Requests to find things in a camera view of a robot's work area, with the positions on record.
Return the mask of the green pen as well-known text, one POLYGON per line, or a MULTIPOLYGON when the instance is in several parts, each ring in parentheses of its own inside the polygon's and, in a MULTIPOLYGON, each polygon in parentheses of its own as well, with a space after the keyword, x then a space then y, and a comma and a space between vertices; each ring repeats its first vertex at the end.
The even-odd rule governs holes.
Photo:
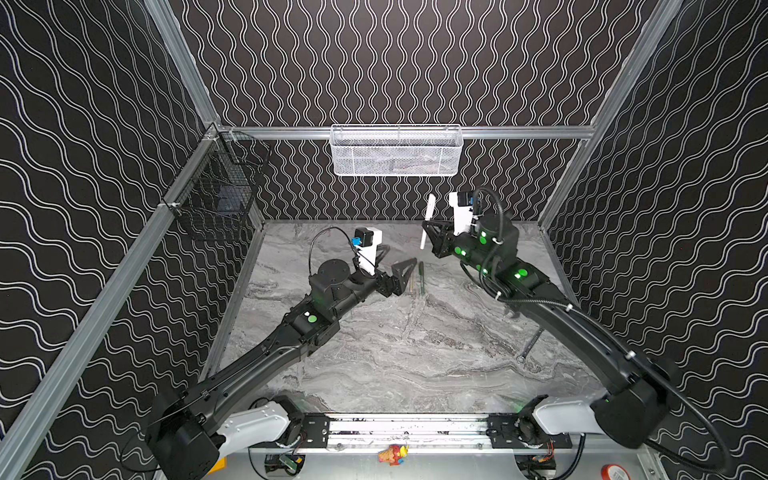
POLYGON ((423 261, 418 262, 418 273, 419 273, 419 294, 420 296, 426 295, 426 285, 425 285, 425 264, 423 261))

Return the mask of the pink pen cap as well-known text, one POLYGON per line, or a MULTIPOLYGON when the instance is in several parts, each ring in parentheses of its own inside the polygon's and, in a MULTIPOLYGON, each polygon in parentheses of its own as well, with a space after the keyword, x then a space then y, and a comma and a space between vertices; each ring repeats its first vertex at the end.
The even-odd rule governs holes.
POLYGON ((430 193, 427 197, 427 206, 425 210, 424 222, 427 222, 433 218, 437 198, 435 194, 430 193))

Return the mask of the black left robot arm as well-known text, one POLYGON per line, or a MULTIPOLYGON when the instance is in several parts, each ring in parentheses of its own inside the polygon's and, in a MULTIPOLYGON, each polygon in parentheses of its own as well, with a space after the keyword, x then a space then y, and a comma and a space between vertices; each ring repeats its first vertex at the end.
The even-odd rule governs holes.
POLYGON ((216 374, 153 400, 145 443, 168 479, 201 479, 220 458, 223 426, 238 403, 283 370, 311 356, 339 330, 340 319, 378 293, 400 296, 417 260, 372 274, 331 259, 309 276, 310 293, 292 307, 256 347, 216 374))

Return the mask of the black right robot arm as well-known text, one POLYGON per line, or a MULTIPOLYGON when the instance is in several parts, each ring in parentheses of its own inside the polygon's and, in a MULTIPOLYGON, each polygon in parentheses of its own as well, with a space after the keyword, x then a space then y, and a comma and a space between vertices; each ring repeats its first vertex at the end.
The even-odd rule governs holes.
POLYGON ((486 214, 465 232, 449 221, 424 220, 438 258, 459 260, 465 274, 495 301, 534 320, 589 367, 604 391, 596 397, 556 400, 540 395, 526 404, 510 432, 531 445, 560 434, 602 434, 630 449, 647 446, 689 468, 724 475, 733 457, 712 422, 675 386, 676 369, 631 349, 574 305, 533 264, 517 255, 519 231, 508 219, 486 214), (686 458, 653 440, 672 406, 682 404, 711 435, 720 457, 686 458))

